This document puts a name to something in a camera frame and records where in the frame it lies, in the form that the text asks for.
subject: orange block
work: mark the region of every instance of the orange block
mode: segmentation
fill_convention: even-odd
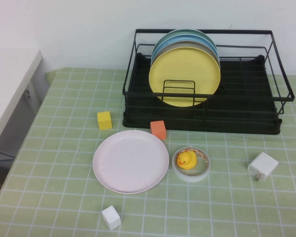
[[[166,139],[167,130],[163,120],[150,122],[150,129],[151,133],[160,140]]]

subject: table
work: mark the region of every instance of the table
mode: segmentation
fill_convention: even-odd
[[[0,48],[0,135],[42,55],[34,48]]]
[[[204,149],[209,177],[186,183],[169,167],[152,189],[122,195],[96,180],[91,163],[104,139],[126,129],[124,76],[83,68],[48,75],[51,88],[0,192],[0,236],[296,237],[296,99],[277,136],[168,131],[170,157],[187,145]],[[289,80],[296,94],[296,77]],[[113,129],[100,131],[96,113],[106,110]],[[246,170],[260,152],[279,161],[264,182]],[[122,218],[112,232],[100,215],[110,205]]]

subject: black dish rack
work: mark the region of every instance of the black dish rack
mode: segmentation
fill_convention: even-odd
[[[285,103],[293,101],[295,96],[272,31],[200,30],[209,34],[216,44],[222,42],[217,44],[221,82],[216,93],[153,93],[148,81],[151,53],[156,42],[170,31],[137,29],[135,32],[123,86],[125,127],[150,128],[151,121],[164,120],[170,130],[280,132],[279,115],[284,113]],[[190,97],[193,101],[206,98],[206,101],[191,107],[175,107],[163,102],[164,97]]]

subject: yellow rubber duck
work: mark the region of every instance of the yellow rubber duck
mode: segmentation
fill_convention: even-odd
[[[197,157],[195,152],[193,151],[187,151],[182,152],[178,155],[177,159],[178,166],[182,169],[192,169],[197,164]]]

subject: pink plate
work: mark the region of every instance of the pink plate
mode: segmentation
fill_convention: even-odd
[[[93,157],[93,171],[99,182],[123,194],[152,188],[163,178],[168,166],[169,154],[163,142],[139,130],[108,137]]]

